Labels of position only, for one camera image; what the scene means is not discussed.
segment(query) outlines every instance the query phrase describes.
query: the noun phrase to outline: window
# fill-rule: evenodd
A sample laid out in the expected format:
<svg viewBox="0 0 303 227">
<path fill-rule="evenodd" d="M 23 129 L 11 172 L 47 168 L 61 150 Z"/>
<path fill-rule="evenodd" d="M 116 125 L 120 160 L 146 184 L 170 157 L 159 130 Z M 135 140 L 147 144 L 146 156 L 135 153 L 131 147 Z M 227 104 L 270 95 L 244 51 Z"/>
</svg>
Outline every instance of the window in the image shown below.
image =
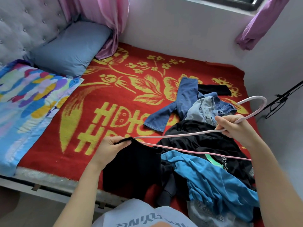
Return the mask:
<svg viewBox="0 0 303 227">
<path fill-rule="evenodd" d="M 226 6 L 231 6 L 247 11 L 255 11 L 259 8 L 263 0 L 206 0 Z"/>
</svg>

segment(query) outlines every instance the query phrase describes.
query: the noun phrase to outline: tufted headboard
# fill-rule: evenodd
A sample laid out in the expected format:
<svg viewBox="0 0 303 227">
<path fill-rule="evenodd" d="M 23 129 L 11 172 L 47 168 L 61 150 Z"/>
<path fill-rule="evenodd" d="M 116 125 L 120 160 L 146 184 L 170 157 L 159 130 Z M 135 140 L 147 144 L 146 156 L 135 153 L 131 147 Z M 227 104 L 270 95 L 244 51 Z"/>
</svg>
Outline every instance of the tufted headboard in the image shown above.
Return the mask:
<svg viewBox="0 0 303 227">
<path fill-rule="evenodd" d="M 0 1 L 0 68 L 67 25 L 58 0 Z"/>
</svg>

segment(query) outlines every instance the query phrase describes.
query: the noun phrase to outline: blue jacket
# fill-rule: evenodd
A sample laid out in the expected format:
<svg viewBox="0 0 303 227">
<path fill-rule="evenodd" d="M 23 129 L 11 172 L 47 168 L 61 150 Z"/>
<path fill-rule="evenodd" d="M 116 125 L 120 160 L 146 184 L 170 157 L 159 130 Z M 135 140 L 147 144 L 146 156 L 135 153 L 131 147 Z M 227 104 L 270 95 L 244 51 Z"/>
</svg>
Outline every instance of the blue jacket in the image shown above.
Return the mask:
<svg viewBox="0 0 303 227">
<path fill-rule="evenodd" d="M 198 92 L 198 80 L 183 77 L 177 92 L 175 102 L 151 114 L 144 122 L 144 125 L 155 130 L 164 132 L 166 124 L 173 111 L 177 111 L 181 120 L 186 118 L 188 110 L 193 104 L 201 98 L 207 96 L 214 97 L 215 110 L 218 110 L 218 115 L 223 116 L 230 112 L 236 113 L 237 110 L 232 104 L 226 103 L 219 99 L 216 92 L 203 95 Z"/>
<path fill-rule="evenodd" d="M 239 179 L 203 158 L 172 150 L 161 155 L 174 171 L 187 179 L 190 200 L 203 202 L 215 214 L 231 211 L 250 222 L 253 207 L 259 207 L 257 192 L 248 189 Z"/>
</svg>

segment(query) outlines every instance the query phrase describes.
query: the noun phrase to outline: purple curtain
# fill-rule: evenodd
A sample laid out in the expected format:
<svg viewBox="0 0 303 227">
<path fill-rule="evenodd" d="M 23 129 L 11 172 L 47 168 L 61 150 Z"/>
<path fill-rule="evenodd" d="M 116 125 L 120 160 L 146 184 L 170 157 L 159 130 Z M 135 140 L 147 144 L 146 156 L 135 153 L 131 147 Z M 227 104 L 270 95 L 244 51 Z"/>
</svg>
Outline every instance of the purple curtain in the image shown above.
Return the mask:
<svg viewBox="0 0 303 227">
<path fill-rule="evenodd" d="M 112 56 L 118 48 L 118 36 L 125 29 L 129 0 L 59 0 L 67 21 L 72 15 L 81 13 L 87 19 L 107 25 L 113 29 L 113 37 L 108 39 L 96 58 L 102 60 Z"/>
<path fill-rule="evenodd" d="M 242 50 L 252 50 L 278 19 L 289 0 L 268 0 L 244 31 L 236 37 Z"/>
</svg>

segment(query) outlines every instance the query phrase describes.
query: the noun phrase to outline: pink clothes hanger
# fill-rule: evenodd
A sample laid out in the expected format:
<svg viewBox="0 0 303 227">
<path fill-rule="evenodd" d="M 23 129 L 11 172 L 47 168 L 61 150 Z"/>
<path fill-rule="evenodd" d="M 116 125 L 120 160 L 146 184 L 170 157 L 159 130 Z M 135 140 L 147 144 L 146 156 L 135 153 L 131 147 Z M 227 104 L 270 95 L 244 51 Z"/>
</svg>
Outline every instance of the pink clothes hanger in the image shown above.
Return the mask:
<svg viewBox="0 0 303 227">
<path fill-rule="evenodd" d="M 263 110 L 263 108 L 266 106 L 267 104 L 267 99 L 263 96 L 252 96 L 249 97 L 247 99 L 244 99 L 240 102 L 238 102 L 237 104 L 240 105 L 242 103 L 246 103 L 252 99 L 261 99 L 263 102 L 261 104 L 261 106 L 259 107 L 258 110 L 256 110 L 255 112 L 251 113 L 250 115 L 246 116 L 246 117 L 242 117 L 240 119 L 238 119 L 237 121 L 235 121 L 234 123 L 240 123 L 245 119 L 249 119 L 251 117 L 253 117 L 254 115 L 258 114 L 260 111 Z M 179 135 L 162 135 L 162 136 L 138 136 L 138 137 L 134 137 L 134 139 L 152 139 L 152 138 L 174 138 L 174 137 L 184 137 L 184 136 L 191 136 L 191 135 L 201 135 L 201 134 L 206 134 L 206 133 L 211 133 L 211 132 L 222 132 L 225 131 L 226 129 L 221 129 L 221 130 L 208 130 L 208 131 L 200 131 L 200 132 L 195 132 L 195 133 L 189 133 L 189 134 L 179 134 Z M 215 154 L 215 153 L 210 153 L 210 152 L 196 152 L 196 151 L 190 151 L 190 150 L 183 150 L 183 149 L 179 149 L 179 148 L 174 148 L 174 147 L 169 147 L 169 146 L 163 146 L 163 145 L 157 145 L 157 144 L 152 144 L 152 143 L 145 143 L 145 142 L 141 142 L 144 145 L 149 145 L 149 146 L 158 146 L 158 147 L 162 147 L 162 148 L 167 148 L 167 149 L 172 149 L 172 150 L 177 150 L 177 151 L 182 151 L 182 152 L 187 152 L 187 153 L 194 153 L 194 154 L 209 154 L 209 155 L 216 155 L 216 156 L 221 156 L 221 157 L 225 157 L 225 158 L 231 158 L 231 159 L 241 159 L 241 160 L 248 160 L 251 161 L 251 159 L 246 159 L 246 158 L 240 158 L 240 157 L 233 157 L 233 156 L 226 156 L 226 155 L 220 155 L 220 154 Z"/>
</svg>

